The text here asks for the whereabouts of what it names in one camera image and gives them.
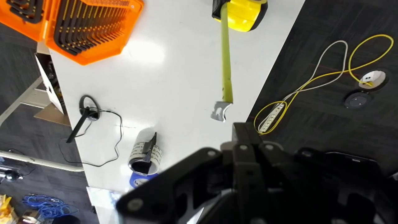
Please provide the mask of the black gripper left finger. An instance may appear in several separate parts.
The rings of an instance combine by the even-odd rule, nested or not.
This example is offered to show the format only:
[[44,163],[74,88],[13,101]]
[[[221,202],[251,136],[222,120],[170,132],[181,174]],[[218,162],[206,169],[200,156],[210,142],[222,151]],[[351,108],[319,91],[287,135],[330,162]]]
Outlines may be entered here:
[[202,148],[116,204],[121,224],[266,224],[267,189],[257,159],[259,138],[237,123],[222,148]]

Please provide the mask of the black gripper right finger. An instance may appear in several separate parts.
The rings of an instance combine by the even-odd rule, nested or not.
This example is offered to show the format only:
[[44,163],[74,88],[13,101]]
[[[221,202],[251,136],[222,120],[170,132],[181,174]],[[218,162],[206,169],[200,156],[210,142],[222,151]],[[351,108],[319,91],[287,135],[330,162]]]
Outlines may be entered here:
[[261,152],[278,183],[297,197],[307,224],[398,224],[397,182],[372,159],[302,148],[290,154],[263,141]]

